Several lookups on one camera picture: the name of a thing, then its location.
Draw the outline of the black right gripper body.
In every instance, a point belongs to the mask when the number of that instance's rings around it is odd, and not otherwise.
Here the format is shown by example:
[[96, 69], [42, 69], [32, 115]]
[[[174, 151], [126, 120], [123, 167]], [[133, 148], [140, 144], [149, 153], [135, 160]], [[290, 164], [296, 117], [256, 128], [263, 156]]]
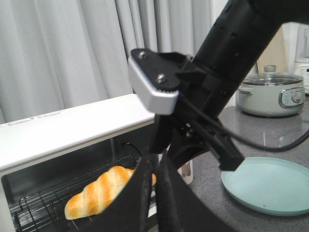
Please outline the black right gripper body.
[[199, 63], [184, 58], [174, 59], [180, 71], [179, 96], [173, 116], [178, 130], [193, 129], [210, 145], [210, 152], [218, 159], [223, 171], [235, 171], [244, 161], [243, 155], [223, 130], [218, 115], [230, 98], [220, 75]]

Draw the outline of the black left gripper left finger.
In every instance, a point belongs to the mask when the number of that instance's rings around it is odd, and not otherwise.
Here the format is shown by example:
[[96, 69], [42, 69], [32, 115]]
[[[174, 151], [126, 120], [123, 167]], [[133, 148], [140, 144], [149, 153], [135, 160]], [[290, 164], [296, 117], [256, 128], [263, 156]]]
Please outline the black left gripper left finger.
[[158, 155], [142, 157], [129, 182], [116, 199], [91, 224], [92, 232], [145, 232]]

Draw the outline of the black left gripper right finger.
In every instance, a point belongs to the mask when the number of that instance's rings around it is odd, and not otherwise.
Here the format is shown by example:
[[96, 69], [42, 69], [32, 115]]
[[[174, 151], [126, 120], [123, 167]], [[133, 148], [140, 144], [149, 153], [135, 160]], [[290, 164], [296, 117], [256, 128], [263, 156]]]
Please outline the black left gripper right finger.
[[233, 232], [192, 192], [167, 155], [156, 172], [156, 209], [160, 232]]

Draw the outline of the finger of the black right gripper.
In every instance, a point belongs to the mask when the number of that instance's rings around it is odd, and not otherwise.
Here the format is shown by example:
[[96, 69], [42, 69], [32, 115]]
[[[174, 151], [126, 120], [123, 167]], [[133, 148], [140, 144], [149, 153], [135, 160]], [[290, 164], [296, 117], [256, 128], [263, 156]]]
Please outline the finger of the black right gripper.
[[172, 129], [168, 157], [176, 170], [208, 151], [209, 142], [193, 129]]
[[149, 153], [161, 154], [170, 144], [174, 128], [173, 116], [155, 115]]

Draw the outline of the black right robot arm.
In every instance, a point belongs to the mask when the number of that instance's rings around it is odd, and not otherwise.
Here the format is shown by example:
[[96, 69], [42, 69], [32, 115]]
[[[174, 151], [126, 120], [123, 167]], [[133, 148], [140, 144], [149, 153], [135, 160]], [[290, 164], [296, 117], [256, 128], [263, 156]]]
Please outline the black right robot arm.
[[152, 76], [163, 72], [179, 92], [172, 113], [155, 116], [150, 152], [167, 150], [159, 167], [180, 168], [211, 151], [221, 170], [236, 170], [244, 157], [218, 115], [281, 25], [308, 21], [306, 0], [230, 0], [192, 61], [178, 53], [152, 54]]

